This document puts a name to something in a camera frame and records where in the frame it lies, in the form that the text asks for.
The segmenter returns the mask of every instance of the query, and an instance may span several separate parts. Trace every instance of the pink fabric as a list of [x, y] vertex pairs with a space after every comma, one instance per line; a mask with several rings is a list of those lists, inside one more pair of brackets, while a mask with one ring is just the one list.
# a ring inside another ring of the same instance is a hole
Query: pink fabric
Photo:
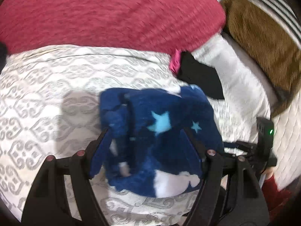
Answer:
[[0, 41], [11, 53], [51, 44], [192, 51], [225, 24], [217, 0], [4, 0]]
[[181, 50], [176, 49], [170, 59], [169, 69], [174, 75], [177, 75], [181, 67]]

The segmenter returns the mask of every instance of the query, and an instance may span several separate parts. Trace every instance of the red fabric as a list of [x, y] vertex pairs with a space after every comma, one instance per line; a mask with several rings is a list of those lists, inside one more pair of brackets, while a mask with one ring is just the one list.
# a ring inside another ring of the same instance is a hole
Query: red fabric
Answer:
[[10, 53], [52, 44], [192, 51], [218, 32], [217, 0], [4, 0], [0, 41]]
[[274, 175], [264, 181], [261, 189], [270, 212], [270, 220], [272, 221], [283, 209], [285, 203], [291, 196], [291, 192], [286, 189], [279, 191], [275, 183]]

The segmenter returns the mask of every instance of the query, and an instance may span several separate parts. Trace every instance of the black and white striped pillow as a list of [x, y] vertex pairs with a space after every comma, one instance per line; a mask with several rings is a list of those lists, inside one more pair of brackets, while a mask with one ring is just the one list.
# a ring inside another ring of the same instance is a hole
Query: black and white striped pillow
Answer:
[[301, 25], [286, 0], [249, 0], [269, 14], [301, 48]]

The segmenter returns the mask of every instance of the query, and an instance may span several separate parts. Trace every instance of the blue blanket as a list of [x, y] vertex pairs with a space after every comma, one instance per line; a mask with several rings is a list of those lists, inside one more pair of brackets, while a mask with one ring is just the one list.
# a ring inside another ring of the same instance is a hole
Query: blue blanket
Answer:
[[196, 85], [108, 89], [100, 96], [100, 121], [112, 135], [104, 166], [118, 191], [162, 198], [199, 189], [201, 161], [185, 127], [206, 148], [223, 152], [213, 109]]

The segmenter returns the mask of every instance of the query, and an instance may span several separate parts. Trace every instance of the patterned bedspread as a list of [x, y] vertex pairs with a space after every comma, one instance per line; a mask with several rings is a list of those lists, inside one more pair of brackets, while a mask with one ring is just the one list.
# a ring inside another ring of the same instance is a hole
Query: patterned bedspread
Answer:
[[[269, 117], [265, 92], [219, 35], [194, 53], [213, 65], [225, 101], [210, 100], [224, 140], [254, 140], [256, 115]], [[47, 46], [14, 54], [0, 76], [0, 196], [20, 220], [30, 186], [48, 154], [84, 149], [100, 134], [98, 96], [112, 87], [183, 86], [168, 70], [169, 55], [107, 47]], [[80, 218], [66, 176], [70, 210]], [[91, 180], [111, 225], [171, 225], [188, 212], [197, 191], [169, 198], [117, 192], [103, 170]]]

